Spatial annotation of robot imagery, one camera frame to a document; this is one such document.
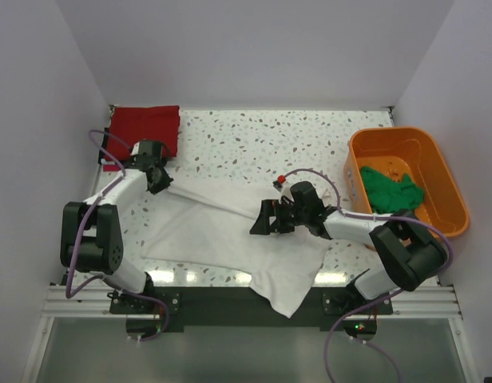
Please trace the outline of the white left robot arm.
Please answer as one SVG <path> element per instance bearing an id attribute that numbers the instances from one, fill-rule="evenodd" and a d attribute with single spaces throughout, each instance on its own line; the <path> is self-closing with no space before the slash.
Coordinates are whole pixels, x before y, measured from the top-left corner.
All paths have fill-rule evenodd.
<path id="1" fill-rule="evenodd" d="M 64 206 L 60 260 L 68 271 L 67 298 L 100 279 L 128 291 L 128 304 L 138 313 L 147 313 L 155 306 L 156 294 L 148 288 L 148 273 L 125 258 L 120 218 L 146 192 L 156 195 L 169 187 L 173 179 L 165 165 L 171 153 L 160 141 L 141 140 L 130 154 L 117 175 L 95 195 Z"/>

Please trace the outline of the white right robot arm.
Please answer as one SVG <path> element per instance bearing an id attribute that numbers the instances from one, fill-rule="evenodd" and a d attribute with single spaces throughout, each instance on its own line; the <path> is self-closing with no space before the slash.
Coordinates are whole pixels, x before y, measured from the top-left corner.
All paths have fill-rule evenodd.
<path id="1" fill-rule="evenodd" d="M 292 233 L 298 226 L 321 239 L 345 239 L 372 247 L 382 265 L 353 278 L 335 299 L 343 310 L 357 314 L 394 289 L 413 291 L 436 275 L 450 260 L 450 248 L 440 243 L 430 225 L 411 210 L 392 214 L 359 214 L 324 204 L 308 181 L 284 186 L 274 183 L 279 199 L 264 199 L 250 229 L 252 235 Z"/>

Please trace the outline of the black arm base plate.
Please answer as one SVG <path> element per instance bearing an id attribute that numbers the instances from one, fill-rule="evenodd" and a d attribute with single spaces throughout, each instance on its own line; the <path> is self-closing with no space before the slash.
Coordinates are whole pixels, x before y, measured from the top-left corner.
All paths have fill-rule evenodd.
<path id="1" fill-rule="evenodd" d="M 109 292 L 109 312 L 125 317 L 129 335 L 151 335 L 157 329 L 182 333 L 189 326 L 316 327 L 331 325 L 355 306 L 346 304 L 344 287 L 312 287 L 298 310 L 286 318 L 269 301 L 247 287 L 155 287 L 164 303 Z"/>

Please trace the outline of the white t shirt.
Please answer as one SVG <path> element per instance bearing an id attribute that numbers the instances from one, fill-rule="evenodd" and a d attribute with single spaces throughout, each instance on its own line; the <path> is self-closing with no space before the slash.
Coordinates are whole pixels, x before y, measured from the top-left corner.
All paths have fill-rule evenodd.
<path id="1" fill-rule="evenodd" d="M 251 275 L 251 289 L 290 318 L 311 289 L 328 248 L 305 227 L 286 235 L 250 235 L 274 188 L 182 177 L 153 200 L 144 259 L 197 263 Z"/>

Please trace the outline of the red folded t shirt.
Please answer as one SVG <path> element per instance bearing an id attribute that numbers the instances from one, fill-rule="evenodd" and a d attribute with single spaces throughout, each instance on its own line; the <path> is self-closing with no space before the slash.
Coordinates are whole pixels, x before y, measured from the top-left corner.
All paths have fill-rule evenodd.
<path id="1" fill-rule="evenodd" d="M 176 157 L 180 124 L 178 105 L 117 107 L 111 117 L 109 133 L 129 148 L 140 140 L 160 141 L 168 148 L 163 150 L 163 157 Z"/>

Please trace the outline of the aluminium frame rail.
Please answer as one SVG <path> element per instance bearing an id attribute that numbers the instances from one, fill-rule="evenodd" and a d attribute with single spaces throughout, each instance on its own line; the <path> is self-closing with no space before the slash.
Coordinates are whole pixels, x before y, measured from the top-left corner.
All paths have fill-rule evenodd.
<path id="1" fill-rule="evenodd" d="M 110 291 L 108 287 L 91 286 L 75 299 L 67 300 L 62 286 L 48 288 L 38 329 L 21 378 L 22 382 L 35 382 L 38 379 L 54 320 L 56 318 L 110 318 L 110 301 L 106 297 Z M 458 353 L 466 381 L 482 381 L 482 375 L 467 341 L 462 313 L 452 287 L 420 287 L 413 293 L 402 293 L 393 298 L 392 307 L 394 313 L 389 317 L 390 319 L 446 319 L 452 333 L 452 346 Z"/>

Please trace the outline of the orange plastic basket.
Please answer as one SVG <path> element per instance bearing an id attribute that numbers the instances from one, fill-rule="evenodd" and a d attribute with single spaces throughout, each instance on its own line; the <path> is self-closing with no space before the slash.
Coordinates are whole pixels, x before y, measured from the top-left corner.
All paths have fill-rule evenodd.
<path id="1" fill-rule="evenodd" d="M 469 227 L 461 193 L 433 137 L 416 127 L 367 128 L 353 134 L 343 166 L 351 208 L 370 213 L 360 169 L 370 167 L 393 181 L 407 174 L 424 191 L 417 218 L 451 239 Z"/>

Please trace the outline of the green t shirt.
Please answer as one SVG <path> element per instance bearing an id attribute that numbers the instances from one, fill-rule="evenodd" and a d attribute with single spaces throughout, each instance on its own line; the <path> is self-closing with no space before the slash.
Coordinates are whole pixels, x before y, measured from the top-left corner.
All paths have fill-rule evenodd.
<path id="1" fill-rule="evenodd" d="M 418 208 L 425 192 L 404 173 L 400 180 L 392 180 L 374 168 L 362 167 L 361 179 L 371 210 L 378 214 L 396 213 Z"/>

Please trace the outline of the pink folded t shirt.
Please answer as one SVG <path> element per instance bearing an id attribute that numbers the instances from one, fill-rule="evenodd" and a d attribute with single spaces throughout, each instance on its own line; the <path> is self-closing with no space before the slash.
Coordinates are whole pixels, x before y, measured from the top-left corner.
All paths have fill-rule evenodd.
<path id="1" fill-rule="evenodd" d="M 104 172 L 120 172 L 121 167 L 117 164 L 103 164 L 102 170 Z"/>

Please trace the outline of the black folded t shirt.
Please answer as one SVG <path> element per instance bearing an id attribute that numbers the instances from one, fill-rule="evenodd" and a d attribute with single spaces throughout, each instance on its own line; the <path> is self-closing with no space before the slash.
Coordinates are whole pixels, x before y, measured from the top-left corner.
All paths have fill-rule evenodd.
<path id="1" fill-rule="evenodd" d="M 111 132 L 110 128 L 104 129 L 101 146 L 119 162 L 127 161 L 130 158 L 134 144 L 125 138 L 120 138 L 117 133 Z"/>

